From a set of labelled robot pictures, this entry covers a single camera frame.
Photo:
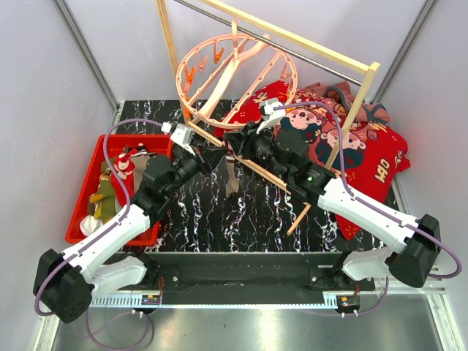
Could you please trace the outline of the beige sock maroon striped cuff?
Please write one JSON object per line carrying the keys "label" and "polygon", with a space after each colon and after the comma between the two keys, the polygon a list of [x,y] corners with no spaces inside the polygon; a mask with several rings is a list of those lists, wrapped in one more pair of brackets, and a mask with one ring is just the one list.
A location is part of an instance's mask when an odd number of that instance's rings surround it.
{"label": "beige sock maroon striped cuff", "polygon": [[228,180],[225,189],[226,197],[229,197],[230,195],[234,195],[239,190],[240,186],[239,180],[235,175],[235,154],[230,145],[227,145],[227,154],[225,156],[225,159],[228,175]]}

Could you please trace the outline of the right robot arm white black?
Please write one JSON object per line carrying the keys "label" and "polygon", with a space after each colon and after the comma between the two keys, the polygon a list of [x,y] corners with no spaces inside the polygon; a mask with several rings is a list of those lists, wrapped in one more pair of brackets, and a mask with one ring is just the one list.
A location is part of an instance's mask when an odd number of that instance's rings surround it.
{"label": "right robot arm white black", "polygon": [[277,134],[256,124],[224,134],[236,156],[252,160],[285,182],[297,200],[349,220],[384,243],[374,251],[344,253],[332,271],[332,281],[348,290],[365,278],[392,276],[421,288],[440,248],[439,221],[404,214],[345,185],[336,174],[310,160],[309,147],[295,130]]}

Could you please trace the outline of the pink round clip hanger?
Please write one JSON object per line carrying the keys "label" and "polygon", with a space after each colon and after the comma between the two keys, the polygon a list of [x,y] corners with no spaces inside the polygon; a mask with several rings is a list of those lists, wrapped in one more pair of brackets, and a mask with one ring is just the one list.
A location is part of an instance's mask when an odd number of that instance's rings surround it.
{"label": "pink round clip hanger", "polygon": [[[236,19],[232,19],[230,22],[230,34],[212,37],[192,48],[181,60],[178,69],[175,71],[175,84],[180,97],[184,121],[187,124],[196,124],[196,122],[202,121],[220,129],[240,129],[243,127],[243,122],[233,120],[234,115],[241,109],[247,99],[253,97],[255,89],[265,80],[266,75],[274,68],[279,59],[284,61],[280,81],[286,84],[285,97],[287,102],[292,101],[293,93],[298,87],[298,72],[289,54],[241,33],[238,31]],[[194,93],[191,93],[192,85],[186,83],[184,67],[195,67],[195,75],[198,72],[202,73],[208,57],[200,57],[200,52],[206,48],[213,49],[216,69],[208,75],[201,86],[195,89]],[[266,48],[271,48],[274,55],[262,72],[255,78],[225,118],[220,121],[213,118],[212,114],[215,107],[219,104],[241,65],[261,54]]]}

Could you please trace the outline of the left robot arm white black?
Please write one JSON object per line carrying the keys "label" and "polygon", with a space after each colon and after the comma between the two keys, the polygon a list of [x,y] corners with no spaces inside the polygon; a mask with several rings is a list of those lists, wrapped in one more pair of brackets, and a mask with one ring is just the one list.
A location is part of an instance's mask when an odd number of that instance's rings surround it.
{"label": "left robot arm white black", "polygon": [[62,252],[49,249],[39,258],[33,286],[35,312],[70,323],[94,299],[121,287],[137,284],[151,289],[158,272],[146,259],[131,256],[113,264],[107,260],[158,223],[168,212],[172,195],[198,173],[212,173],[226,153],[224,147],[187,146],[174,160],[163,154],[151,157],[140,188],[114,218],[78,244]]}

